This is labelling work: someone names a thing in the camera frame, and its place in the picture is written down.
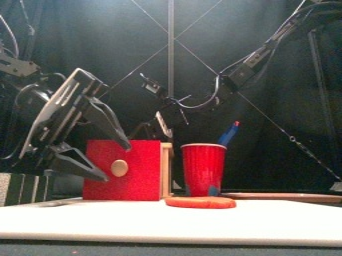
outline black curtain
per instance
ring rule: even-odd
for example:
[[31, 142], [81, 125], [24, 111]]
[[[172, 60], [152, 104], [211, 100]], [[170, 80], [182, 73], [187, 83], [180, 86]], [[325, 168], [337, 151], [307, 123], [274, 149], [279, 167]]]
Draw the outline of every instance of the black curtain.
[[[175, 98], [191, 95], [202, 99], [212, 92], [214, 72], [262, 46], [302, 1], [174, 2]], [[44, 72], [60, 72], [65, 76], [80, 67], [111, 86], [101, 100], [114, 109], [130, 134], [162, 107], [162, 102], [142, 88], [139, 73], [167, 88], [168, 1], [45, 0], [41, 4], [31, 59]], [[36, 5], [25, 1], [31, 21]], [[13, 1], [5, 1], [3, 6], [3, 16], [24, 49], [29, 36], [21, 7]], [[215, 111], [187, 114], [190, 125], [175, 127], [174, 179], [180, 186], [180, 145], [216, 142], [235, 120], [240, 128], [226, 155], [226, 189], [321, 191], [330, 188], [333, 176], [287, 135], [342, 175], [341, 21], [319, 27], [317, 35], [326, 91], [322, 92], [317, 83], [311, 48], [303, 33], [279, 47], [252, 86], [243, 88], [240, 94], [232, 93]], [[322, 104], [322, 97], [329, 105]], [[76, 127], [68, 140], [84, 150], [87, 139], [101, 137], [88, 125]]]

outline white table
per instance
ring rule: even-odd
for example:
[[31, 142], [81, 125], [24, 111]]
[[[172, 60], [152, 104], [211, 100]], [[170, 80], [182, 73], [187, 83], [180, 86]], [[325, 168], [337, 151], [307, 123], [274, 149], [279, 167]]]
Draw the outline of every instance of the white table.
[[342, 208], [238, 200], [234, 209], [159, 202], [59, 200], [0, 208], [0, 238], [342, 247]]

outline red wooden block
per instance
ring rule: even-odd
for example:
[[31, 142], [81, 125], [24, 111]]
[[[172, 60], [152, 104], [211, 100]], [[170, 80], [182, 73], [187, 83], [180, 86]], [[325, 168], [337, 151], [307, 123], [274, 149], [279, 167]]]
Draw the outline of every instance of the red wooden block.
[[131, 145], [126, 152], [115, 141], [88, 141], [85, 155], [109, 181], [85, 179], [84, 200], [160, 200], [160, 141], [131, 140]]

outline red cup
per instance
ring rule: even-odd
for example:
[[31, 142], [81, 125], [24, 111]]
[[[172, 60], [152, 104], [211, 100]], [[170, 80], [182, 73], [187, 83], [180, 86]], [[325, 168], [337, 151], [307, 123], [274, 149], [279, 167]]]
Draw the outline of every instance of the red cup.
[[227, 148], [192, 143], [182, 147], [187, 196], [218, 196]]

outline pen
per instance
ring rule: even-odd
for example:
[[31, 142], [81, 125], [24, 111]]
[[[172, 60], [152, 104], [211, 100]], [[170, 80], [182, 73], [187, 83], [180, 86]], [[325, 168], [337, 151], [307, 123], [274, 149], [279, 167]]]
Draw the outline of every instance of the pen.
[[220, 144], [222, 146], [227, 147], [227, 145], [228, 145], [234, 135], [238, 132], [239, 124], [240, 124], [239, 121], [234, 122], [234, 124], [230, 127], [230, 129], [227, 129], [227, 131], [220, 135], [218, 144]]

